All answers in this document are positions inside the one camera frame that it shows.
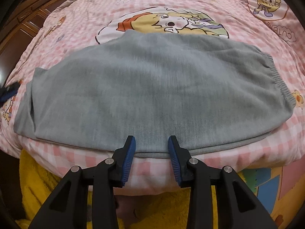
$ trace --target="cabinet door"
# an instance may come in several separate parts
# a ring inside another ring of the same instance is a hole
[[[45,14],[43,11],[36,10],[30,16],[25,18],[23,24],[32,29],[35,33],[38,33],[39,29],[43,27],[43,23],[45,22],[47,16],[48,15]]]
[[[20,56],[25,51],[36,33],[23,24],[18,25],[0,44],[0,86],[15,68]]]
[[[40,9],[44,13],[49,15],[51,12],[53,12],[58,6],[63,4],[65,1],[67,1],[67,0],[52,0],[52,1],[49,1],[48,3],[46,3],[45,5],[43,5]]]

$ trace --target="blue fabric patch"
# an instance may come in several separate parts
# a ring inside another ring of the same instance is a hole
[[[272,213],[276,196],[278,194],[279,183],[280,176],[278,175],[258,187],[257,198],[263,204],[268,213]]]
[[[262,183],[268,181],[271,178],[270,168],[256,169],[256,185],[260,186]]]

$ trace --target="blue object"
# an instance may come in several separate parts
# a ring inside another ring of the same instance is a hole
[[[130,169],[132,167],[132,160],[133,160],[133,156],[135,154],[135,137],[132,137],[132,141],[130,142],[124,163],[123,163],[123,167],[122,167],[122,178],[121,181],[123,182],[123,186],[125,186],[125,183],[128,181],[128,177],[129,177],[129,173],[130,173]]]
[[[17,95],[18,89],[14,89],[9,93],[6,93],[0,97],[0,102],[6,102],[8,99],[13,97],[14,95]]]
[[[276,176],[275,178],[269,180],[268,182],[262,184],[258,187],[257,198],[263,204],[265,209],[269,214],[272,213],[276,196],[278,194],[280,176]]]
[[[255,170],[256,172],[256,185],[260,186],[262,183],[268,181],[271,178],[270,168],[259,168]]]
[[[177,153],[175,151],[175,147],[173,146],[173,141],[172,141],[171,137],[168,138],[168,151],[169,151],[169,154],[170,154],[170,161],[171,161],[171,164],[172,164],[175,180],[178,183],[178,185],[180,186],[181,181],[182,181],[182,179],[181,179],[181,167],[180,167],[178,156],[177,156]]]

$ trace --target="gray sweatpants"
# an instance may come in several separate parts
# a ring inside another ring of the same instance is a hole
[[[261,140],[294,106],[272,57],[253,45],[128,30],[49,70],[36,68],[14,131],[107,151],[134,135],[143,157],[167,157],[168,137],[176,135],[202,154]]]

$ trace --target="orange flower print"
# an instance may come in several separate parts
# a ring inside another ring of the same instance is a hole
[[[300,107],[301,109],[304,108],[304,98],[300,95],[300,92],[295,90],[294,93],[292,93],[296,100],[296,106]]]

